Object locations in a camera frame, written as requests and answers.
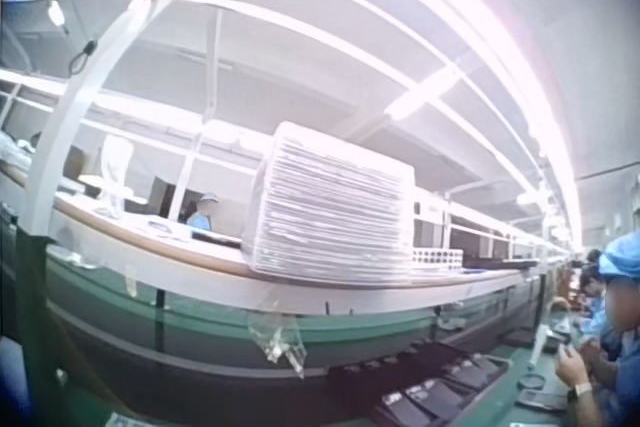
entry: blue cap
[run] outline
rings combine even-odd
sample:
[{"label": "blue cap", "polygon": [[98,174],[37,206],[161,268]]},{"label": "blue cap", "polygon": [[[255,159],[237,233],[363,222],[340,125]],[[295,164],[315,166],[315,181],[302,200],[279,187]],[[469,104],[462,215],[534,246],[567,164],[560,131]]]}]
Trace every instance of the blue cap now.
[{"label": "blue cap", "polygon": [[632,232],[609,242],[598,264],[600,275],[640,279],[640,232]]}]

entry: ceiling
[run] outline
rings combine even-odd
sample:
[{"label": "ceiling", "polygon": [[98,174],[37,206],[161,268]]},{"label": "ceiling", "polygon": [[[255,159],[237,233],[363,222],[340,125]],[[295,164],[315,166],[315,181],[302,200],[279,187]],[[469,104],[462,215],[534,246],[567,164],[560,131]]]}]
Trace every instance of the ceiling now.
[{"label": "ceiling", "polygon": [[[375,55],[414,81],[443,67],[433,54],[395,27],[347,0],[242,0],[290,15]],[[451,59],[469,55],[466,44],[416,0],[368,0],[384,9]],[[552,106],[578,176],[640,159],[639,0],[485,0],[507,25],[523,34],[530,59],[552,92]],[[63,0],[69,35],[49,20],[46,4],[7,5],[9,27],[33,68],[66,78],[68,61],[99,36],[130,0]],[[211,9],[173,3],[140,36],[110,74],[105,87],[195,112],[207,103],[207,46]],[[2,61],[26,64],[3,39]],[[354,115],[381,112],[404,90],[344,54],[299,34],[225,12],[222,17],[216,117],[272,133],[283,120],[333,132]],[[481,62],[468,76],[485,92],[537,157],[525,119],[493,73]],[[458,83],[442,99],[536,182],[534,165],[478,96]],[[517,206],[522,192],[495,157],[434,108],[386,124],[362,145],[416,168],[417,183],[432,191],[469,183],[480,188],[454,196],[501,220],[535,215]],[[604,241],[604,226],[624,212],[623,192],[633,172],[580,182],[587,244]],[[523,224],[535,231],[536,222]]]}]

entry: wristwatch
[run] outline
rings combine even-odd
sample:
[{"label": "wristwatch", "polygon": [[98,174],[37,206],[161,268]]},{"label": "wristwatch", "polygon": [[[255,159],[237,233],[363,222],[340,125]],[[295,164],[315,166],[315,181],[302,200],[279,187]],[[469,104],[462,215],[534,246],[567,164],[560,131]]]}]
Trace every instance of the wristwatch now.
[{"label": "wristwatch", "polygon": [[590,392],[592,390],[591,384],[586,382],[584,384],[578,384],[569,392],[567,392],[567,402],[575,402],[585,392]]}]

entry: worker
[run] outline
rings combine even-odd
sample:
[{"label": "worker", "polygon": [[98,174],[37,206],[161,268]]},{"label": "worker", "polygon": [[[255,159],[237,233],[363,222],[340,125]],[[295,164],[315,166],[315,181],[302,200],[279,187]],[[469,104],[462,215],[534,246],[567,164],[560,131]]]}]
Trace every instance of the worker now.
[{"label": "worker", "polygon": [[196,204],[197,211],[187,219],[187,225],[203,230],[211,230],[213,228],[212,217],[215,207],[218,204],[218,198],[212,194],[204,194]]},{"label": "worker", "polygon": [[591,315],[578,321],[578,328],[583,333],[581,343],[591,339],[599,340],[607,358],[614,361],[620,355],[621,335],[607,321],[605,312],[605,279],[600,275],[600,268],[590,264],[580,275],[580,291],[590,299]]},{"label": "worker", "polygon": [[[628,425],[640,405],[640,233],[620,237],[599,259],[607,282],[605,310],[611,326],[622,333],[622,352],[616,362],[601,355],[596,340],[559,350],[556,374],[569,387],[578,427]],[[589,371],[602,387],[596,395]]]},{"label": "worker", "polygon": [[607,314],[604,311],[604,294],[606,284],[597,265],[589,265],[580,274],[580,292],[589,300],[591,315],[580,319],[579,327],[583,334],[590,337],[600,337],[607,324]]}]

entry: hand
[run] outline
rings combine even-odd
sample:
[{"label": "hand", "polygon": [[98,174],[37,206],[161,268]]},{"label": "hand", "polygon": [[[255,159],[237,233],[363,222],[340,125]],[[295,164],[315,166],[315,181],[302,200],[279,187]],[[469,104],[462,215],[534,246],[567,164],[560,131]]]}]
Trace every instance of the hand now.
[{"label": "hand", "polygon": [[561,345],[556,362],[556,375],[569,387],[589,382],[587,366],[572,345]]},{"label": "hand", "polygon": [[578,348],[578,352],[586,362],[593,363],[600,358],[602,349],[600,342],[596,339],[589,339]]},{"label": "hand", "polygon": [[571,303],[564,297],[554,297],[551,301],[551,308],[558,307],[560,309],[566,309],[571,311]]}]

